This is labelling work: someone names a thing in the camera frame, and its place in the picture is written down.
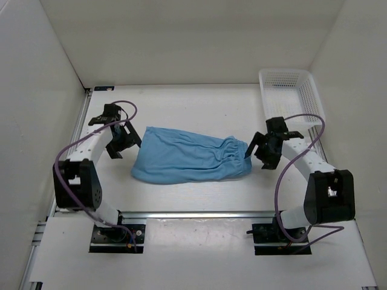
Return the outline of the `light blue shorts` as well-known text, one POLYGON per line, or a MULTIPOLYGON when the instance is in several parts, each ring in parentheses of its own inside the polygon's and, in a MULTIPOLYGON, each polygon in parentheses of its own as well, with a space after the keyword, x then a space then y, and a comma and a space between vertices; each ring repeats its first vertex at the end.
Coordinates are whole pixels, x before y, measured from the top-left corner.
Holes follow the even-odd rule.
POLYGON ((247 143, 184 130, 147 127, 131 176, 151 184, 221 181, 252 171, 247 143))

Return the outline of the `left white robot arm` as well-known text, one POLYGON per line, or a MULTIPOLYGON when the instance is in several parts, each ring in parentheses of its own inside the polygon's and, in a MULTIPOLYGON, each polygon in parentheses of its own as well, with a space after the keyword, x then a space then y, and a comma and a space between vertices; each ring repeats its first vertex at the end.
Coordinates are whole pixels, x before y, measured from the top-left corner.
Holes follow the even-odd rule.
POLYGON ((121 212, 103 200, 97 163, 102 153, 112 160, 122 159, 121 152, 133 146, 141 147, 141 138, 131 124, 137 107, 129 116, 119 106, 125 101, 104 105, 102 114, 88 123, 86 135, 62 149, 53 164, 56 205, 69 211, 83 211, 96 224, 106 227, 106 235, 114 242, 126 237, 127 227, 121 222, 121 212))

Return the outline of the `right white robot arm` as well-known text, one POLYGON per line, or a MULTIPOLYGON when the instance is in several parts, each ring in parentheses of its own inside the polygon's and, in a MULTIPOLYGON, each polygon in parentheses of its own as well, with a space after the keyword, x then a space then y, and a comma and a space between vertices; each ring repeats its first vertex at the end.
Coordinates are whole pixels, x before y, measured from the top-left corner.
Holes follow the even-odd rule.
POLYGON ((356 214, 353 174, 324 161, 300 132, 288 129, 286 121, 284 117, 266 120, 266 134, 256 132, 245 153, 246 158, 257 157, 264 170, 276 169, 281 158, 286 158, 284 170, 295 166, 307 182, 302 205, 284 211, 275 205, 272 236, 281 242, 295 228, 351 221, 356 214))

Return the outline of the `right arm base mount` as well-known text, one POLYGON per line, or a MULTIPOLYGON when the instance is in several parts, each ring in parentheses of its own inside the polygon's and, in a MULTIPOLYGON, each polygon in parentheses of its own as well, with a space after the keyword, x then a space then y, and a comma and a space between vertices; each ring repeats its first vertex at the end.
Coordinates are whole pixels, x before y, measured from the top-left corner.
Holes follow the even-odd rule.
POLYGON ((252 224, 246 235, 253 238, 255 256, 311 255, 309 240, 294 243, 273 224, 252 224))

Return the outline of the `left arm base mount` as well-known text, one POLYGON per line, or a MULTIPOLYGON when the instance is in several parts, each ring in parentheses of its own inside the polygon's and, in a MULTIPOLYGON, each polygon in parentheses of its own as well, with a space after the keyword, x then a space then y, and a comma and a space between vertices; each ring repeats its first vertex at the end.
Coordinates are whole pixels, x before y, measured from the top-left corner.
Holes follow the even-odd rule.
POLYGON ((143 254, 146 237, 146 219, 121 218, 125 230, 101 227, 94 224, 90 238, 89 252, 103 254, 143 254))

